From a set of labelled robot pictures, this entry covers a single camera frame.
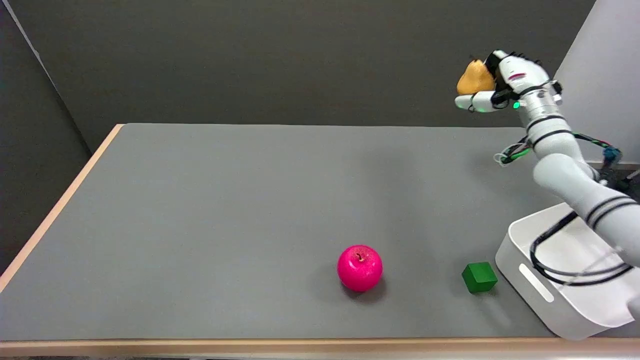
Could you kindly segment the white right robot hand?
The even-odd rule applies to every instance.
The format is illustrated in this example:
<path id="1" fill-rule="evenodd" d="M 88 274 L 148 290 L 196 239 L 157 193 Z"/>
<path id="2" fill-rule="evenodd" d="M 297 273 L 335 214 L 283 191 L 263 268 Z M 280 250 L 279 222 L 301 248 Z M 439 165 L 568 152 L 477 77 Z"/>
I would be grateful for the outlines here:
<path id="1" fill-rule="evenodd" d="M 562 85 L 548 75 L 540 61 L 502 50 L 492 51 L 486 59 L 471 59 L 455 88 L 455 107 L 471 113 L 507 109 L 529 91 L 545 89 L 553 100 L 562 95 Z"/>

